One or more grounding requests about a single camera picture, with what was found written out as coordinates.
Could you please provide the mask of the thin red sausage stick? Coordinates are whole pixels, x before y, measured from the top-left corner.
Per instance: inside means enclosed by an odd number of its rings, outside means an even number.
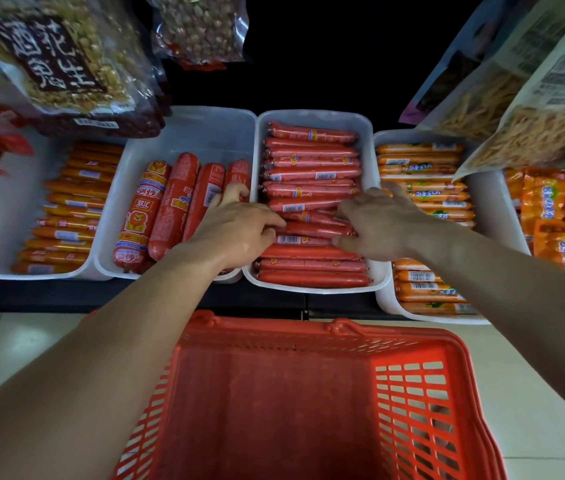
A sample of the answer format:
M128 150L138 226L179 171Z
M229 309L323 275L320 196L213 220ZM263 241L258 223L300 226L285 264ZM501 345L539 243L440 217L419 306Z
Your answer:
M287 221L283 227L276 227L279 235L297 235L301 237L332 239L339 235L354 235L350 225L333 225L324 223L304 223Z

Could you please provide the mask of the red plastic shopping basket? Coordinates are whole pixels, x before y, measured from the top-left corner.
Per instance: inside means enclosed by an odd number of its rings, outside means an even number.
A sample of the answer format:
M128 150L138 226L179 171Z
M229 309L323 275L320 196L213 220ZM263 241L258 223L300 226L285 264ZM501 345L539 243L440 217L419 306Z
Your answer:
M111 480L507 480L438 328L196 311Z

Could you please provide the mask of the row of green-labelled orange sausages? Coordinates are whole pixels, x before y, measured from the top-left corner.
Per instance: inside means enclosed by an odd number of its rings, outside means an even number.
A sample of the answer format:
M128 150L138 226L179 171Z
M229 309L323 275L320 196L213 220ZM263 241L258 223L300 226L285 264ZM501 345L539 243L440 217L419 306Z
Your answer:
M465 151L462 143L384 143L375 147L382 187L395 182L429 216L473 231L476 209L469 188L453 176ZM394 292L401 309L427 317L477 317L459 291L413 258L392 262Z

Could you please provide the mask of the person's right hand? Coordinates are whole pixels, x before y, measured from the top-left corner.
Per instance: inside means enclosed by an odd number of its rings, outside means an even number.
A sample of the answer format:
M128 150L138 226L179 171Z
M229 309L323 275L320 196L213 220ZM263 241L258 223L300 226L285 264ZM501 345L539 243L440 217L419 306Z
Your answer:
M379 262L421 257L445 222L422 212L399 186L390 192L374 187L340 202L337 213L354 234L338 235L332 244Z

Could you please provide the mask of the clear bag of nuts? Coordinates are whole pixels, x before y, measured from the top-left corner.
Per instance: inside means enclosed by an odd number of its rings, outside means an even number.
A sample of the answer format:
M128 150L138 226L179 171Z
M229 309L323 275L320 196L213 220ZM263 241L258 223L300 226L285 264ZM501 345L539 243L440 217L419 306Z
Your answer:
M211 72L245 61L246 0L147 0L152 49L185 70Z

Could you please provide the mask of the person's right forearm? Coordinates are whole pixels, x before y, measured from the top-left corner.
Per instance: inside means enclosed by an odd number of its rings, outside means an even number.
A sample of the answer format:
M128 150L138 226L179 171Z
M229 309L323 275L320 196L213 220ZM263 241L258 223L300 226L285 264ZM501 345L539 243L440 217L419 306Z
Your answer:
M405 253L456 287L565 400L565 270L429 217L410 228Z

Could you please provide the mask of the purple snack bag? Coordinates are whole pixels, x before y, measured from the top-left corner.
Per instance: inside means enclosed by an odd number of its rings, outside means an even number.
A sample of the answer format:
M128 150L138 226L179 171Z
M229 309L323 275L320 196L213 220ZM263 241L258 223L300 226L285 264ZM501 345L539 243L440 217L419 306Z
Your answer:
M537 0L483 0L399 117L417 126L471 72L494 55Z

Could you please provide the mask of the large red sausage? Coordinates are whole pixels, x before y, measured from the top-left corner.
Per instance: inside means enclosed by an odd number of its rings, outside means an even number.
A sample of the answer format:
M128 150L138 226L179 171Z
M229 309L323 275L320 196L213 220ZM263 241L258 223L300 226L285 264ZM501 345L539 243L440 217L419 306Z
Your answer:
M225 193L230 184L244 184L247 190L251 190L252 167L246 159L239 159L230 163L224 181L223 192Z
M201 169L182 234L182 242L192 238L203 220L211 201L223 190L226 169L219 163L208 163Z
M135 190L113 249L114 265L126 273L141 274L150 266L149 238L171 169L166 161L150 161Z
M182 240L199 169L192 153L180 154L173 165L149 239L149 256L156 262Z

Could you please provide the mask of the row of plain orange sausages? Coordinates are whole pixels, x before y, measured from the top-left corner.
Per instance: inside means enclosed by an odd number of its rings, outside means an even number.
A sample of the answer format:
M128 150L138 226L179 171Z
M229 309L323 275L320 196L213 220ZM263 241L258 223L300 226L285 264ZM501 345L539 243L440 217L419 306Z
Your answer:
M95 241L123 144L77 141L50 179L38 216L11 272L25 276L76 273Z

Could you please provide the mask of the bag of red-skinned peanuts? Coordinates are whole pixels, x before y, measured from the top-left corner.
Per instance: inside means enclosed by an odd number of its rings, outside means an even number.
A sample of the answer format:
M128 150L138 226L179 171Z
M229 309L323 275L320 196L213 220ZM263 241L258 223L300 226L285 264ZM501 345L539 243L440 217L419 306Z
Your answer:
M162 66L154 67L158 88L150 101L150 110L115 114L70 114L43 116L31 120L31 126L46 137L103 139L147 139L159 136L165 119L172 115L172 91Z

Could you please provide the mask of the peanut bag with dark label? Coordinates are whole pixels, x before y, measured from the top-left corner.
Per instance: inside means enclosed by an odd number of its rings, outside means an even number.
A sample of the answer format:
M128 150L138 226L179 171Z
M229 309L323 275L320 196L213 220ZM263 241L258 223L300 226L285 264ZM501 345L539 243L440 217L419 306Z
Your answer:
M0 72L54 116L148 111L158 89L129 0L0 0Z

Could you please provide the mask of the person's left forearm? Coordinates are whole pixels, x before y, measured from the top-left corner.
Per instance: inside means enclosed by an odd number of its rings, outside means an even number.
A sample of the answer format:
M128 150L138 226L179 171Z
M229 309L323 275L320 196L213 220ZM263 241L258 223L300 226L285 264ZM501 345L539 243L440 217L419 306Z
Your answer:
M6 380L0 480L107 480L225 255L182 245Z

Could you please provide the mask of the person's left hand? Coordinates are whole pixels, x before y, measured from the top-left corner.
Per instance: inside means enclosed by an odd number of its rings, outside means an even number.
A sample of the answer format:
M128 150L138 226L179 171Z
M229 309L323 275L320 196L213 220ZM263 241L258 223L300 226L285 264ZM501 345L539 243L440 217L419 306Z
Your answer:
M248 193L245 184L229 184L214 197L192 238L183 243L185 254L213 275L253 262L286 226L267 206L242 202Z

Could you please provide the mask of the stack of red sausages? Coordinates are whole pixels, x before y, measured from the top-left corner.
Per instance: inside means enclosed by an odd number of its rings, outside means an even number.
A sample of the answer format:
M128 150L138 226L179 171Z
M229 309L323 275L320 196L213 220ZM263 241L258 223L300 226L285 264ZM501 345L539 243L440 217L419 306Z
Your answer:
M257 202L285 222L351 226L338 217L337 207L362 190L361 153L353 146L357 140L351 130L311 130L273 121L264 140ZM364 259L337 250L332 239L277 233L273 245L255 259L257 278L316 288L371 284Z

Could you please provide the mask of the bag of fried strips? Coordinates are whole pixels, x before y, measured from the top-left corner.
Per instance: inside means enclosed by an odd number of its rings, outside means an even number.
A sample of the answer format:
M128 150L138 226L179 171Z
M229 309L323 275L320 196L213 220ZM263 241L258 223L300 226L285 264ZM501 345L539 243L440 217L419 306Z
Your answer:
M497 50L416 126L487 140L521 88L565 35L565 0L537 0L501 28Z
M565 157L565 35L513 99L493 136L454 178L539 166Z

